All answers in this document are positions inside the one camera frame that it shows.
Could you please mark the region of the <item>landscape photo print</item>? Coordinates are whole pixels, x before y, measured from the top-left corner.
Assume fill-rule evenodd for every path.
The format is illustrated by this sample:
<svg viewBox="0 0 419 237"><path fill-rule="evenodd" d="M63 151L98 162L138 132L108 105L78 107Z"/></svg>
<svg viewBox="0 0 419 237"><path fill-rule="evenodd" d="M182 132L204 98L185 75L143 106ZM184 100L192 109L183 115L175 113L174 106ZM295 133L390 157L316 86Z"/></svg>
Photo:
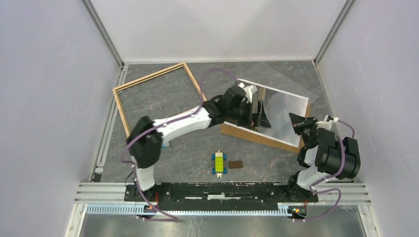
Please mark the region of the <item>landscape photo print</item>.
<svg viewBox="0 0 419 237"><path fill-rule="evenodd" d="M264 112L262 114L266 118L262 118L254 123L258 127L240 127L237 126L235 121L226 121L221 125L220 132L225 135L297 153L304 145L304 142L294 132L289 113L302 117L308 116L310 112L309 99L249 80L238 79L238 81L245 85L254 85L257 88L252 101L263 105Z"/></svg>

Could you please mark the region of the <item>brown frame backing board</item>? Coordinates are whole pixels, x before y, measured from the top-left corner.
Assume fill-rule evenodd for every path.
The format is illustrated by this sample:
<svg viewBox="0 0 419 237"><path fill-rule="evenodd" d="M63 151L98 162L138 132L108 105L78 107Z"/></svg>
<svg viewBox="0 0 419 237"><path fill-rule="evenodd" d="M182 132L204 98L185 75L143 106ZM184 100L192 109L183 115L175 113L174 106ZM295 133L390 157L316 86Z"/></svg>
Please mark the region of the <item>brown frame backing board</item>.
<svg viewBox="0 0 419 237"><path fill-rule="evenodd" d="M310 105L308 103L301 105L274 103L265 106L264 109L271 123L271 128L251 127L248 129L225 122L221 125L220 132L247 141L298 153L304 142L299 135L295 134L289 113L308 116Z"/></svg>

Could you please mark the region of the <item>light wooden picture frame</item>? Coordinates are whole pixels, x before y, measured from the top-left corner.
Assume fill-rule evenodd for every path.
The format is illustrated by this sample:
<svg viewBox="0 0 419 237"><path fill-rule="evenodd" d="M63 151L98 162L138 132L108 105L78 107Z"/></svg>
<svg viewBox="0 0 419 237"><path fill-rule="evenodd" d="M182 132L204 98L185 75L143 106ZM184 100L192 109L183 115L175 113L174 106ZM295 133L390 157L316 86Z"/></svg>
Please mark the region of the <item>light wooden picture frame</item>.
<svg viewBox="0 0 419 237"><path fill-rule="evenodd" d="M124 127L126 137L128 137L130 135L131 130L130 130L128 121L126 119L126 115L125 115L125 112L124 112L124 108L122 106L122 102L121 102L119 93L123 90L129 89L131 87L134 87L136 85L147 82L149 80L161 77L163 75L166 75L168 73L171 73L171 72L179 70L179 69L183 69L186 72L186 74L189 77L190 81L192 82L194 88L199 93L201 100L202 101L207 100L206 96L202 92L201 87L199 86L196 78L192 74L192 72L191 72L190 68L188 67L188 65L186 64L186 62L175 64L173 66L167 67L165 69L159 70L157 72L151 73L149 75L143 76L141 78L138 78L138 79L135 79L133 81L124 83L122 85L119 85L117 87L114 87L112 92L113 92L113 96L114 96L115 101L116 101L116 105L117 105L117 108L118 108L118 112L120 114L120 118L121 118L121 121L122 121L122 124L123 124L123 127Z"/></svg>

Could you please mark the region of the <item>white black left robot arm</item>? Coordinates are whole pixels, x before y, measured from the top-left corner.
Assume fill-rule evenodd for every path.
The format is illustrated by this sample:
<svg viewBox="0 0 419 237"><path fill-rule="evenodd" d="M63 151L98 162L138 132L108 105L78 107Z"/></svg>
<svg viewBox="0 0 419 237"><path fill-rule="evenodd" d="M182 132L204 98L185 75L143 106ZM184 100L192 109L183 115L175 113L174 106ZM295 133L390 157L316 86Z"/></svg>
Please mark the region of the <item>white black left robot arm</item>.
<svg viewBox="0 0 419 237"><path fill-rule="evenodd" d="M162 146L187 133L233 120L239 127L271 128L262 99L255 99L255 85L233 85L201 105L170 118L142 117L126 139L131 156L136 194L143 201L155 196L154 165Z"/></svg>

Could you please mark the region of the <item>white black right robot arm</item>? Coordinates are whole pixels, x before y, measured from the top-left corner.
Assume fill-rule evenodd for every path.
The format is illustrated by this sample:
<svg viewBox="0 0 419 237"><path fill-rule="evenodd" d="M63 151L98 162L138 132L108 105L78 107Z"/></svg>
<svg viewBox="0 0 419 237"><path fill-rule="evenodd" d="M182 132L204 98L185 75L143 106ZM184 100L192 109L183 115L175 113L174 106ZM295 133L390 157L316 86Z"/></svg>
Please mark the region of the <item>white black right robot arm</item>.
<svg viewBox="0 0 419 237"><path fill-rule="evenodd" d="M351 137L340 138L332 131L338 117L302 117L289 113L294 132L301 136L304 145L297 154L298 164L305 170L291 176L285 188L286 197L299 201L315 186L333 180L353 179L361 168L358 141Z"/></svg>

